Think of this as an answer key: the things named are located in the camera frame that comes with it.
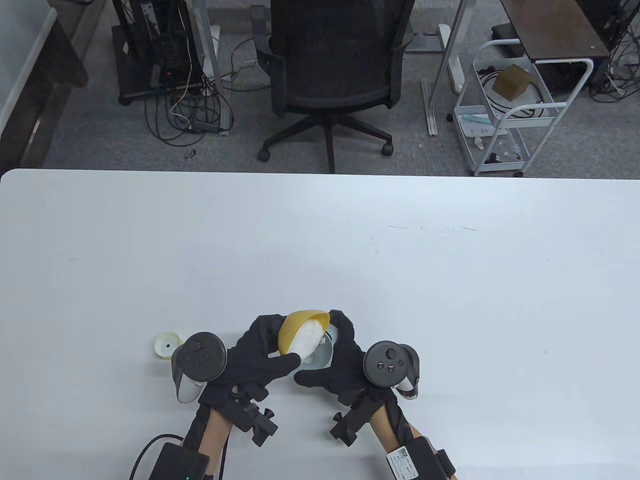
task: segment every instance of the black glove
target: black glove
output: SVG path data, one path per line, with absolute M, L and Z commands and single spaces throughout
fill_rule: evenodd
M 395 398 L 391 388 L 373 385 L 365 376 L 364 352 L 355 342 L 353 323 L 340 310 L 331 310 L 331 323 L 338 329 L 338 341 L 333 346 L 331 366 L 320 370 L 302 370 L 294 380 L 303 387 L 324 387 L 338 397 L 365 391 L 373 400 Z
M 278 350 L 278 332 L 284 319 L 282 315 L 256 318 L 236 346 L 227 350 L 225 370 L 208 382 L 198 401 L 218 409 L 228 401 L 234 387 L 248 390 L 251 385 L 259 385 L 264 388 L 272 380 L 297 369 L 300 366 L 297 353 L 268 357 Z
M 331 310 L 331 323 L 338 329 L 338 341 L 333 346 L 329 368 L 302 370 L 294 380 L 303 387 L 324 387 L 338 395 L 340 401 L 357 409 L 367 397 L 373 405 L 385 406 L 389 423 L 401 445 L 413 440 L 409 422 L 400 409 L 391 388 L 373 385 L 364 374 L 364 352 L 355 342 L 353 323 L 340 310 Z

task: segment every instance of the black office chair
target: black office chair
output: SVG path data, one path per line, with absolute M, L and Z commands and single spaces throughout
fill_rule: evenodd
M 251 6 L 258 64 L 271 78 L 271 107 L 309 116 L 267 139 L 258 160 L 269 161 L 269 147 L 315 125 L 324 129 L 329 171 L 335 173 L 332 127 L 342 125 L 386 141 L 392 137 L 348 113 L 400 99 L 402 59 L 413 38 L 409 16 L 414 0 L 271 0 L 267 10 Z

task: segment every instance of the chair backrest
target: chair backrest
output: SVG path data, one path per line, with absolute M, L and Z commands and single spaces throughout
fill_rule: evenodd
M 306 96 L 359 95 L 389 85 L 413 2 L 271 0 L 271 48 L 295 60 L 299 71 L 287 67 L 287 78 Z

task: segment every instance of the sticker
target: sticker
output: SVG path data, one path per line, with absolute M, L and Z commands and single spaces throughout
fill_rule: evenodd
M 387 462 L 396 480 L 412 480 L 418 478 L 418 470 L 411 460 L 406 447 L 400 447 L 387 455 Z

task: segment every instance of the white cable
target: white cable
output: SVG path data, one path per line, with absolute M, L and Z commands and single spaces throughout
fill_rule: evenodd
M 179 4 L 177 5 L 177 8 L 178 8 L 178 15 L 180 15 L 180 23 L 182 24 L 182 29 L 184 30 L 184 34 L 186 35 L 186 38 L 187 38 L 187 55 L 189 56 L 189 75 L 187 76 L 187 85 L 184 87 L 184 92 L 182 93 L 182 96 L 180 97 L 180 100 L 178 100 L 173 105 L 173 107 L 171 107 L 171 110 L 169 110 L 169 112 L 173 116 L 181 117 L 185 122 L 187 122 L 189 127 L 191 127 L 191 122 L 189 121 L 189 119 L 187 119 L 183 115 L 173 111 L 173 109 L 176 108 L 178 106 L 178 104 L 184 100 L 184 97 L 187 96 L 187 91 L 189 90 L 189 84 L 191 83 L 191 71 L 193 70 L 193 62 L 191 61 L 191 50 L 189 49 L 189 35 L 187 34 L 187 27 L 184 25 L 184 20 L 182 20 L 182 12 L 180 10 L 180 5 Z

